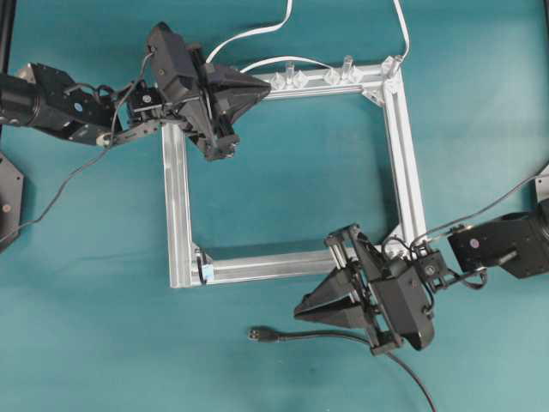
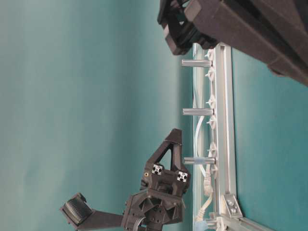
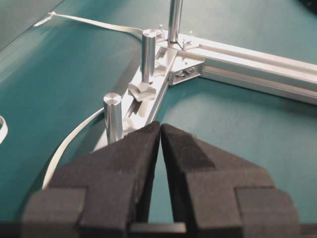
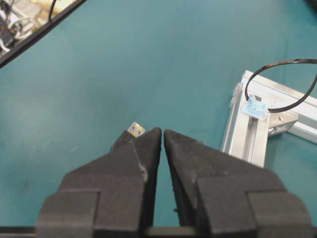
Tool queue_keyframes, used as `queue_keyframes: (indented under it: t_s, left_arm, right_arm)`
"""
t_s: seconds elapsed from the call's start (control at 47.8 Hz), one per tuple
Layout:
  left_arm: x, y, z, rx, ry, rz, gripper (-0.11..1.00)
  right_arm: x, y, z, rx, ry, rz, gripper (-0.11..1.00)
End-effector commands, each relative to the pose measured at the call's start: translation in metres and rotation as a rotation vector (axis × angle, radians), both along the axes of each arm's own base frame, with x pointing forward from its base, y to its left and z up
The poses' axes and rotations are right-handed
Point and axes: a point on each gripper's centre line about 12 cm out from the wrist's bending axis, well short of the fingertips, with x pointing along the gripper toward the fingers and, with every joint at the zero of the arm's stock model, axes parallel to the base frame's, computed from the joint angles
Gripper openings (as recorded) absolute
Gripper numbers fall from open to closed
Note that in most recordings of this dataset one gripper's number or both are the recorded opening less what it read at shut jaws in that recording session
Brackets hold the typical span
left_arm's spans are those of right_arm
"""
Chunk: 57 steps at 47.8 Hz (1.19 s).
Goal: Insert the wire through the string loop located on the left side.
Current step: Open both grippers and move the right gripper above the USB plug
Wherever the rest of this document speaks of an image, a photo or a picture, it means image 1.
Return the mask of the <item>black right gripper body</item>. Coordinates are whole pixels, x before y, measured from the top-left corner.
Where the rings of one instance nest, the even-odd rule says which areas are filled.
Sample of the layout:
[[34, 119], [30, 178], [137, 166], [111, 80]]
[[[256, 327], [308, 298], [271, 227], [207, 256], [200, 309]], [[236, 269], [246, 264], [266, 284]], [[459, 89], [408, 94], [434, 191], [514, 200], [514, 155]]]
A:
[[329, 322], [362, 329], [374, 354], [404, 342], [420, 351], [435, 337], [434, 291], [419, 266], [406, 257], [385, 257], [356, 225], [326, 237], [337, 270], [330, 274], [338, 298], [329, 304]]

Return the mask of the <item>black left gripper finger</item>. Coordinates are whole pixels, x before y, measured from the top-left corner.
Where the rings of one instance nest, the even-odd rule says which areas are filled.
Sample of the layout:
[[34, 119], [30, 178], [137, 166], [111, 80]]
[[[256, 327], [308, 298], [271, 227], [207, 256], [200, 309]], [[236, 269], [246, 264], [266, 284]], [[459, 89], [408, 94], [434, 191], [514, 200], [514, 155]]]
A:
[[204, 64], [204, 74], [217, 112], [247, 112], [271, 91], [268, 82], [224, 65]]
[[184, 122], [180, 128], [198, 148], [212, 148], [213, 127], [203, 98], [184, 100], [178, 107], [178, 116]]

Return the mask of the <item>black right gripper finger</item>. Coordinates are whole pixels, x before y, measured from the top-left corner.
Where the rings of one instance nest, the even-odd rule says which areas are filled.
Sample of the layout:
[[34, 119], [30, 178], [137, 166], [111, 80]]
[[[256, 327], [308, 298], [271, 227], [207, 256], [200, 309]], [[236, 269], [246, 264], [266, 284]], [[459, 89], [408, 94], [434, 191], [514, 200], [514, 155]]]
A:
[[411, 264], [402, 256], [386, 257], [363, 233], [353, 239], [353, 246], [358, 258], [358, 262], [353, 265], [354, 283], [397, 279], [411, 268]]
[[365, 306], [362, 283], [349, 268], [333, 269], [294, 308], [297, 320], [347, 329], [368, 330], [371, 317]]

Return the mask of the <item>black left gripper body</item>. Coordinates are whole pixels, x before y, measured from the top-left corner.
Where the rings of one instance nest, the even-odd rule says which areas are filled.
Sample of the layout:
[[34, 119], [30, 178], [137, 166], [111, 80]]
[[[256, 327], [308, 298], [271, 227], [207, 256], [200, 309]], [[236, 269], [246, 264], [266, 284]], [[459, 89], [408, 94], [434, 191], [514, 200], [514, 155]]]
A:
[[[214, 109], [214, 100], [206, 83], [204, 74], [205, 59], [199, 45], [186, 46], [190, 52], [193, 64], [198, 74], [200, 96], [203, 98], [213, 127], [212, 148], [198, 148], [208, 161], [215, 161], [229, 158], [234, 155], [235, 148], [239, 143], [239, 137], [232, 127], [233, 121], [229, 112], [217, 112]], [[149, 51], [147, 60], [153, 53]], [[173, 105], [164, 100], [158, 89], [157, 83], [149, 87], [145, 81], [139, 81], [127, 99], [129, 115], [129, 129], [126, 130], [126, 140], [134, 141], [145, 137], [164, 125], [174, 125], [178, 130], [184, 125], [178, 116], [180, 104]]]

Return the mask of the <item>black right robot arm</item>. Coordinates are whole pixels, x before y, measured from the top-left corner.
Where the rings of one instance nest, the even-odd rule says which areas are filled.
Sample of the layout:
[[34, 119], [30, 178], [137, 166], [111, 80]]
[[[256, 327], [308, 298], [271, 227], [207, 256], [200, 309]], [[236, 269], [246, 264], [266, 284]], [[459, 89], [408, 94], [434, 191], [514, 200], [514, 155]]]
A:
[[428, 233], [391, 257], [375, 247], [357, 224], [324, 240], [334, 269], [294, 309], [297, 320], [362, 329], [373, 354], [408, 342], [426, 348], [435, 335], [437, 291], [462, 283], [475, 290], [487, 283], [487, 270], [501, 267], [517, 279], [548, 271], [548, 201], [534, 210], [502, 215], [478, 225], [457, 219], [438, 228], [448, 239], [461, 272], [451, 270]]

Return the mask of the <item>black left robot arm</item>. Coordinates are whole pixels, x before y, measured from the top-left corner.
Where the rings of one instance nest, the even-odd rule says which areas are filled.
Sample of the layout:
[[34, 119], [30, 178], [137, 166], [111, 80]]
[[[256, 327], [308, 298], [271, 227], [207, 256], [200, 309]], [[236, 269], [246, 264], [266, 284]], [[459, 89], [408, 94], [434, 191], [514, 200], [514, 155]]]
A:
[[202, 61], [199, 48], [155, 40], [146, 47], [144, 75], [115, 91], [75, 82], [66, 72], [29, 64], [1, 76], [1, 123], [29, 127], [58, 139], [111, 148], [179, 128], [208, 161], [233, 156], [240, 139], [234, 123], [271, 91], [269, 83]]

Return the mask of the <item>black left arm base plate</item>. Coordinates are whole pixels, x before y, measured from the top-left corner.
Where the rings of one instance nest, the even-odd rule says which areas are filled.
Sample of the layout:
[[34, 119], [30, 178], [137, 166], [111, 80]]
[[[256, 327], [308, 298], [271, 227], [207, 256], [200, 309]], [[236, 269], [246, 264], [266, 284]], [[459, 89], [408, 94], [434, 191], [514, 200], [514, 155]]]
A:
[[4, 252], [19, 234], [24, 175], [1, 153], [1, 252]]

